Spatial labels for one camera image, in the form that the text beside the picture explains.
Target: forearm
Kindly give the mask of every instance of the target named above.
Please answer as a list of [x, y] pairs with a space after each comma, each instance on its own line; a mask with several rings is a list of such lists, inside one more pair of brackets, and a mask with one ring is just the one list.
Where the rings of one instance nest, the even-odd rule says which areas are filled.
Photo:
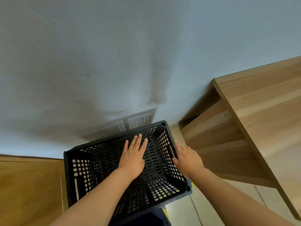
[[191, 179], [225, 225], [292, 225], [207, 169], [195, 173]]
[[103, 182], [68, 209], [51, 226], [107, 226], [131, 179], [126, 171], [116, 169]]

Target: basket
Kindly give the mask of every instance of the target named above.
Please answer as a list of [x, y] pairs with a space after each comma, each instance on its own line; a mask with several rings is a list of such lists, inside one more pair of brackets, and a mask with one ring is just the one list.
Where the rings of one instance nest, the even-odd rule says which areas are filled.
[[69, 207], [118, 168], [125, 141], [130, 143], [139, 133], [142, 140], [148, 139], [145, 167], [122, 195], [110, 225], [124, 224], [192, 193], [190, 181], [172, 162], [177, 155], [167, 122], [160, 121], [64, 152]]

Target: wooden cabinet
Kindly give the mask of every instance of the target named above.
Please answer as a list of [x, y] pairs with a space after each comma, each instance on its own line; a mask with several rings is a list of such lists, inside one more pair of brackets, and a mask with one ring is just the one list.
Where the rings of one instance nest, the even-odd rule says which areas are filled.
[[67, 208], [63, 160], [0, 157], [0, 225], [47, 226]]
[[185, 142], [221, 178], [277, 188], [300, 220], [301, 56], [212, 84], [220, 100], [181, 130]]

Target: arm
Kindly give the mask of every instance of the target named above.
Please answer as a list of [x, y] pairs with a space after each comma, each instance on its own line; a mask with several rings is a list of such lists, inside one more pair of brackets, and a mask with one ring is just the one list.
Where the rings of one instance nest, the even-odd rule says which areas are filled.
[[51, 226], [107, 226], [122, 194], [141, 174], [145, 165], [142, 156], [148, 141], [145, 139], [139, 149], [141, 139], [141, 134], [135, 136], [129, 148], [129, 142], [126, 141], [118, 168], [64, 212]]
[[176, 143], [173, 162], [211, 203], [225, 225], [291, 226], [292, 224], [204, 168], [197, 152]]

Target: wall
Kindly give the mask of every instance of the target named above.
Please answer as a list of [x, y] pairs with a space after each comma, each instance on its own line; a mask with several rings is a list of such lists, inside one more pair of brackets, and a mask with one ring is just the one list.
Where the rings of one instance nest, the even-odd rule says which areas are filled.
[[301, 0], [0, 0], [0, 153], [62, 158], [108, 121], [169, 124], [210, 80], [301, 55]]

